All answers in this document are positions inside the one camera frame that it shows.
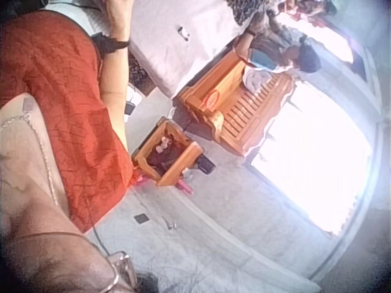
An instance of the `orange blouse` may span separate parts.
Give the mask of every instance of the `orange blouse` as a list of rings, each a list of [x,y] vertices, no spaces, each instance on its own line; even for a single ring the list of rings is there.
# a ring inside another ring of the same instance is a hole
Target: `orange blouse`
[[[100,56],[76,23],[39,11],[0,34],[0,108],[35,97],[67,194],[71,221],[85,232],[125,195],[133,166],[100,99]]]

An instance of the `wristwatch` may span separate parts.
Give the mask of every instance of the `wristwatch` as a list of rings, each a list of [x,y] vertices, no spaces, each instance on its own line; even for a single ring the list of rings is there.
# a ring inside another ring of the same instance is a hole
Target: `wristwatch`
[[[255,32],[253,32],[252,30],[250,30],[249,28],[245,29],[244,32],[247,33],[247,34],[252,35],[253,37],[257,36],[257,34]]]
[[[98,50],[99,50],[99,53],[101,54],[101,56],[103,56],[105,54],[114,53],[119,49],[127,48],[130,43],[129,41],[120,42],[114,38],[109,38],[109,37],[103,35],[103,33],[101,33],[101,32],[99,34],[93,35],[92,40],[96,44],[96,46],[98,47]]]

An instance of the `hand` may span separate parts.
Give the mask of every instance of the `hand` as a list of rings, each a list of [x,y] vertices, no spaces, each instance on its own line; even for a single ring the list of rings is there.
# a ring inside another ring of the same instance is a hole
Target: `hand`
[[[265,29],[265,11],[256,12],[249,24],[249,29],[255,34],[260,34]]]
[[[110,37],[127,42],[130,36],[134,0],[106,0],[105,2],[110,19]]]

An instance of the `window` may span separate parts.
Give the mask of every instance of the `window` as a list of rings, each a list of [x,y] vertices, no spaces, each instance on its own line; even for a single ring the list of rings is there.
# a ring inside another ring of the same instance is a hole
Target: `window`
[[[338,234],[366,181],[371,147],[328,96],[297,83],[251,162],[325,231]]]
[[[322,43],[332,54],[336,55],[342,61],[353,63],[353,54],[348,41],[329,27],[315,27],[306,20],[295,21],[286,13],[280,13],[278,21]]]

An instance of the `white bedsheet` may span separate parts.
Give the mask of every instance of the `white bedsheet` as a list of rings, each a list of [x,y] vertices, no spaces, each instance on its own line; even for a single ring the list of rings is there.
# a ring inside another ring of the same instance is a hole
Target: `white bedsheet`
[[[86,1],[67,0],[77,4]],[[47,9],[73,18],[90,35],[108,31],[107,21],[95,10],[64,4],[52,4]],[[224,0],[135,0],[130,49],[153,82],[171,98],[242,34],[247,23],[239,27]],[[188,42],[178,33],[180,26],[190,33]]]

